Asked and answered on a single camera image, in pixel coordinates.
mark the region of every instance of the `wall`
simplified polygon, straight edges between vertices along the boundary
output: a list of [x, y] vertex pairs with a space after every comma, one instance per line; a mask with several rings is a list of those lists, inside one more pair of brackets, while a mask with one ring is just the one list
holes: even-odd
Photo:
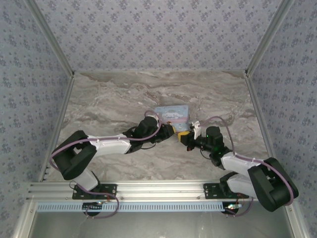
[[317, 3], [296, 0], [252, 76], [276, 155], [317, 237]]
[[71, 67], [245, 69], [280, 0], [36, 0]]
[[0, 237], [36, 181], [68, 83], [23, 0], [0, 1]]

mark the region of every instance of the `black joint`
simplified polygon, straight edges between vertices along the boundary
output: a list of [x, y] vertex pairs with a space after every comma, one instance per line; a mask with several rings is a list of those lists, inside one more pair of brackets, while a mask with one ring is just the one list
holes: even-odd
[[180, 142], [187, 146], [190, 147], [190, 150], [193, 150], [195, 148], [194, 144], [194, 132], [189, 132], [187, 135], [182, 135], [180, 137]]
[[[138, 126], [128, 129], [123, 134], [129, 138], [145, 138], [152, 135], [158, 129], [158, 121], [154, 117], [145, 117]], [[140, 150], [145, 143], [160, 143], [175, 134], [173, 126], [162, 124], [157, 134], [147, 140], [134, 141], [131, 140], [130, 149], [126, 154]]]
[[236, 172], [230, 172], [230, 173], [228, 173], [225, 176], [220, 178], [219, 188], [226, 197], [232, 197], [233, 194], [235, 194], [234, 192], [232, 192], [230, 190], [227, 181], [229, 178], [231, 178], [232, 176], [234, 176], [236, 174], [237, 174]]
[[232, 150], [228, 149], [228, 147], [224, 146], [221, 149], [217, 149], [215, 150], [215, 148], [213, 148], [211, 154], [210, 154], [210, 159], [211, 162], [214, 166], [221, 168], [222, 170], [224, 170], [224, 167], [221, 163], [221, 158], [229, 153], [232, 152]]
[[[54, 151], [77, 140], [87, 139], [88, 136], [82, 130], [78, 130], [60, 144]], [[96, 147], [90, 142], [73, 145], [53, 157], [59, 171], [65, 180], [72, 180], [79, 176], [88, 166], [96, 154]]]
[[219, 148], [224, 147], [223, 136], [218, 126], [210, 126], [206, 129], [207, 144]]
[[[264, 162], [282, 174], [291, 186], [294, 198], [298, 197], [299, 192], [297, 187], [282, 168], [281, 164], [272, 157], [264, 160]], [[266, 166], [253, 166], [248, 169], [248, 173], [257, 198], [266, 210], [273, 212], [290, 201], [290, 193], [285, 183], [277, 174], [271, 170], [269, 171]]]

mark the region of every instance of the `black mounting bracket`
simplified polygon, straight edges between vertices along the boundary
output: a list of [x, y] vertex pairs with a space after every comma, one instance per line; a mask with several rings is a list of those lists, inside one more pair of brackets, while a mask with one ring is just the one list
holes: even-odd
[[[114, 183], [102, 183], [93, 188], [91, 192], [106, 192], [116, 196], [117, 188], [118, 186]], [[114, 198], [106, 195], [92, 195], [90, 193], [84, 192], [77, 185], [75, 185], [73, 190], [73, 200], [114, 200]]]
[[222, 205], [223, 205], [223, 207], [224, 207], [224, 212], [222, 212], [223, 214], [228, 214], [228, 215], [235, 215], [235, 214], [237, 214], [238, 213], [238, 211], [239, 211], [239, 208], [236, 208], [236, 209], [226, 209], [225, 207], [227, 207], [227, 206], [229, 206], [229, 205], [231, 205], [232, 204], [232, 202], [222, 202]]
[[[102, 204], [98, 204], [96, 202], [84, 202], [81, 206], [81, 209], [84, 211], [84, 214], [86, 214], [86, 211], [89, 210], [101, 210], [103, 207]], [[100, 212], [87, 212], [88, 216], [94, 217], [98, 215]]]
[[249, 196], [235, 193], [235, 192], [223, 192], [219, 183], [205, 183], [204, 184], [205, 199], [238, 199], [249, 198]]

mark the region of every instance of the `gray marble table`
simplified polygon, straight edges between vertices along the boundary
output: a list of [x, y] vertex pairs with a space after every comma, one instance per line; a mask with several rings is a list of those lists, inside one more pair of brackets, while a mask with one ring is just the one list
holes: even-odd
[[[137, 125], [144, 111], [157, 106], [188, 105], [190, 121], [221, 116], [229, 124], [236, 150], [267, 158], [258, 119], [243, 76], [220, 71], [76, 73], [58, 143], [77, 130], [116, 135]], [[223, 124], [215, 121], [230, 141]], [[218, 179], [228, 173], [186, 151], [177, 136], [129, 155], [94, 158], [88, 166], [100, 180]], [[63, 180], [50, 169], [48, 181]]]

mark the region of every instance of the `yellow object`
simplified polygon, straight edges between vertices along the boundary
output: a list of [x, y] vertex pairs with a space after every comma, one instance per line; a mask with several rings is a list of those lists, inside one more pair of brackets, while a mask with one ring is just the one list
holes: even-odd
[[182, 132], [178, 133], [178, 135], [177, 135], [178, 140], [180, 141], [180, 137], [181, 137], [182, 135], [188, 135], [189, 133], [190, 133], [190, 131], [182, 131]]

